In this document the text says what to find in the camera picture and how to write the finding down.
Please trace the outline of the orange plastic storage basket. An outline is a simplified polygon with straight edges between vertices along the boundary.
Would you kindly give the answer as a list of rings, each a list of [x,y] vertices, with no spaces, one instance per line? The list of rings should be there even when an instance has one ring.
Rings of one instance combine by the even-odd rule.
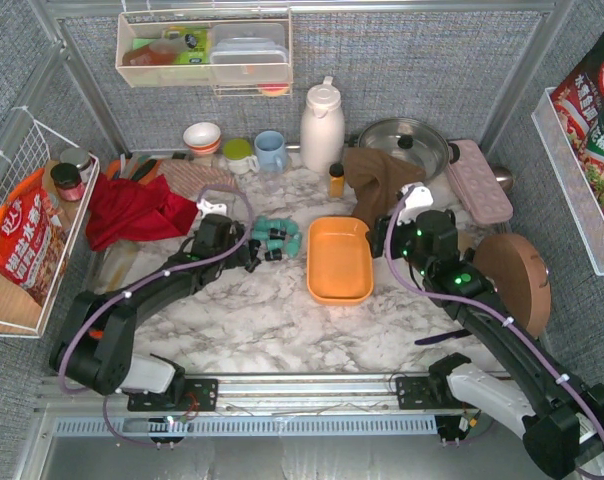
[[[325,216],[308,230],[307,288],[327,306],[355,306],[374,287],[373,259],[366,238],[368,226],[351,216]]]

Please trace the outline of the brown cork mat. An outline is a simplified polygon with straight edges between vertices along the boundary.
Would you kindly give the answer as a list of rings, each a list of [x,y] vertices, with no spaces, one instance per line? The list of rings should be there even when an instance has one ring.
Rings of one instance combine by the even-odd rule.
[[[461,256],[464,256],[469,249],[475,250],[476,245],[476,239],[471,233],[463,230],[458,231],[457,246]]]

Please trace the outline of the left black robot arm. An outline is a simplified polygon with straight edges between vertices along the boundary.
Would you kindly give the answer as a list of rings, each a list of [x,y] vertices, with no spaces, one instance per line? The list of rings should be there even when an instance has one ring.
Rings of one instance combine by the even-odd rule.
[[[58,378],[107,396],[182,397],[184,369],[157,355],[133,353],[137,328],[160,310],[203,290],[223,271],[250,261],[244,225],[209,214],[160,268],[119,290],[84,291],[71,303],[49,357]]]

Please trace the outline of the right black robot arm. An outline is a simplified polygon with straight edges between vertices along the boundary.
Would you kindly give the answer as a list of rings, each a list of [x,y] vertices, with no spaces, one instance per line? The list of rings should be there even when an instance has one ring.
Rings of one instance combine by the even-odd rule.
[[[515,382],[509,388],[451,354],[430,367],[435,395],[489,414],[552,479],[604,479],[604,384],[585,382],[517,324],[473,254],[460,253],[454,213],[428,210],[406,224],[382,215],[367,238],[402,286],[480,340]]]

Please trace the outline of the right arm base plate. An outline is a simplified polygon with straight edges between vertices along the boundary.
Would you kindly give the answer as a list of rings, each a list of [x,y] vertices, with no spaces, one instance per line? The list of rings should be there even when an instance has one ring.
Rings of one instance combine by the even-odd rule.
[[[394,382],[400,410],[436,410],[458,407],[454,400],[442,395],[437,396],[427,377],[398,376],[394,378]]]

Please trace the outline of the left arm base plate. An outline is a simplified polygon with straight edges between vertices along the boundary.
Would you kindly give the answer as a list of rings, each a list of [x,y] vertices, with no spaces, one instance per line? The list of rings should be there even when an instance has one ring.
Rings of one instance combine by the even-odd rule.
[[[184,378],[165,393],[128,395],[130,412],[213,412],[216,409],[219,382],[215,378]]]

